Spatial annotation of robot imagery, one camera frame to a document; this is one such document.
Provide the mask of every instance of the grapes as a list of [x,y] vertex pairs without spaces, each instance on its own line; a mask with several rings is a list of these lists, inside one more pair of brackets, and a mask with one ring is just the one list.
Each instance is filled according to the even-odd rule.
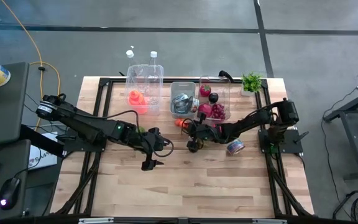
[[226,118],[226,113],[224,111],[224,106],[221,103],[215,103],[212,106],[212,117],[213,119],[222,119]]

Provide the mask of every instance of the potted plant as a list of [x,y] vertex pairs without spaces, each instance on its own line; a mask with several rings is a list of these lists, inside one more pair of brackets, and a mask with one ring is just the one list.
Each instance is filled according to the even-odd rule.
[[255,92],[259,91],[262,85],[262,76],[254,72],[248,73],[248,75],[242,74],[242,96],[253,96]]

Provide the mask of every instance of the desk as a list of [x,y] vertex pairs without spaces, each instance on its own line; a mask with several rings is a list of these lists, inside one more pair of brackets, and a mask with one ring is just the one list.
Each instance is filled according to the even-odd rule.
[[[77,102],[79,109],[93,112],[99,78],[84,77]],[[283,79],[269,78],[267,82],[272,102],[287,96]],[[124,90],[125,83],[114,84],[109,114],[130,109],[124,101]],[[242,119],[256,109],[255,97],[241,96],[240,91],[241,85],[231,85],[229,122]],[[266,161],[259,151],[258,128],[241,134],[246,148],[235,156],[226,155],[226,145],[212,142],[206,142],[203,149],[193,154],[186,148],[187,136],[180,134],[170,114],[170,83],[163,84],[162,100],[160,115],[140,116],[139,123],[145,129],[159,127],[162,136],[174,143],[175,151],[166,158],[159,158],[164,166],[143,172],[140,165],[144,155],[109,142],[99,167],[92,216],[273,217]],[[133,114],[116,119],[135,123]],[[83,157],[83,152],[74,152],[63,161],[51,212],[61,208],[76,189]],[[313,213],[301,161],[294,155],[282,157],[288,187],[306,210]]]
[[0,144],[16,141],[20,136],[23,104],[29,64],[25,62],[3,65],[11,79],[0,87]]
[[[0,190],[5,180],[12,178],[20,170],[27,168],[29,164],[29,154],[29,140],[22,140],[3,145],[0,144]],[[2,210],[0,208],[0,220],[22,215],[27,172],[21,172],[18,177],[21,180],[21,185],[17,203],[10,210]]]

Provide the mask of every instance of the computer mouse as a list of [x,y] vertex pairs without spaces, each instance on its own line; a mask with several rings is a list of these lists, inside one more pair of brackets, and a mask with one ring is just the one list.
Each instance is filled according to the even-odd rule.
[[7,179],[1,187],[0,206],[2,210],[13,208],[17,202],[17,194],[19,194],[20,179]]

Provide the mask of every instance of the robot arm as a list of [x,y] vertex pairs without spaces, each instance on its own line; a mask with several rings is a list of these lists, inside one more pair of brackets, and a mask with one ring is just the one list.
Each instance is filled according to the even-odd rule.
[[[278,114],[273,113],[273,108],[277,108]],[[205,114],[201,116],[200,121],[189,123],[186,129],[192,138],[187,144],[191,152],[198,150],[197,139],[226,144],[238,138],[241,133],[263,124],[270,125],[268,129],[269,141],[278,144],[283,141],[283,134],[287,128],[295,125],[299,121],[294,102],[286,98],[284,98],[283,101],[272,103],[271,105],[255,110],[236,123],[223,123],[212,127],[207,124],[202,124],[204,119]]]
[[95,117],[67,103],[65,98],[64,94],[58,96],[45,95],[36,111],[38,117],[47,121],[59,121],[77,133],[77,136],[66,136],[60,138],[61,140],[80,140],[90,145],[102,147],[104,147],[106,140],[109,140],[146,154],[146,160],[142,163],[142,170],[152,170],[156,165],[163,164],[152,160],[152,154],[155,151],[162,151],[164,146],[171,143],[160,135],[159,128],[152,128],[145,133],[140,133],[139,127],[135,124]]

